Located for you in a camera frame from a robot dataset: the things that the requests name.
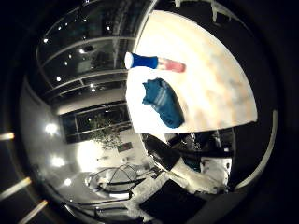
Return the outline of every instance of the black object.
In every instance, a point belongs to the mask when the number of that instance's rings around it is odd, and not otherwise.
[[[163,224],[185,223],[203,207],[206,201],[198,198],[172,180],[168,180],[159,191],[139,207]]]
[[[194,133],[194,142],[199,143],[200,147],[204,147],[214,131]]]
[[[175,137],[168,140],[168,144],[172,147],[189,135],[189,133],[177,133]]]
[[[170,171],[180,158],[178,152],[150,134],[144,140],[144,144],[148,153],[153,156],[153,159],[159,162],[166,170]]]

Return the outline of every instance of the table surface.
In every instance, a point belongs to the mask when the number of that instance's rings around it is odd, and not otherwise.
[[[211,33],[180,15],[154,10],[136,53],[186,64],[184,73],[135,67],[129,70],[126,100],[137,133],[188,133],[224,129],[257,120],[254,96],[232,53]],[[185,122],[166,127],[143,105],[148,79],[161,77],[175,91]]]

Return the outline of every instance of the blue sock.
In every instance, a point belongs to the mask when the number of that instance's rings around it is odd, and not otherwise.
[[[151,105],[167,127],[179,127],[184,122],[184,118],[178,98],[169,84],[161,78],[156,78],[148,80],[143,85],[146,89],[146,96],[142,104]]]

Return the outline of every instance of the blue cloth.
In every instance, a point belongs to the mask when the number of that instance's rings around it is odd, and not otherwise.
[[[178,98],[169,84],[161,78],[156,78],[148,80],[143,85],[146,89],[146,96],[142,104],[151,105],[159,113],[161,120],[167,127],[179,127],[184,122],[184,118]]]
[[[155,69],[158,66],[158,57],[146,57],[146,56],[140,56],[138,54],[133,55],[133,64],[131,67],[137,67],[137,66],[146,66],[152,69]]]

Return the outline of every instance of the bright light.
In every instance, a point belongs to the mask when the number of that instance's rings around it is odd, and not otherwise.
[[[94,141],[85,141],[78,144],[77,162],[81,172],[94,172],[99,167],[95,158],[102,157],[101,145]]]
[[[58,130],[58,127],[56,124],[50,123],[46,125],[45,131],[51,135],[53,135],[54,133],[56,133]]]
[[[64,184],[66,186],[70,186],[72,184],[72,180],[70,178],[67,178],[65,181],[64,181]]]
[[[2,133],[0,134],[0,141],[5,141],[9,139],[14,139],[15,134],[14,133]]]
[[[62,167],[65,165],[64,159],[60,158],[60,157],[54,157],[51,160],[52,166],[56,166],[56,167]]]
[[[129,196],[129,193],[123,193],[123,194],[109,194],[110,197],[112,198],[117,198],[117,199],[129,199],[130,196]]]

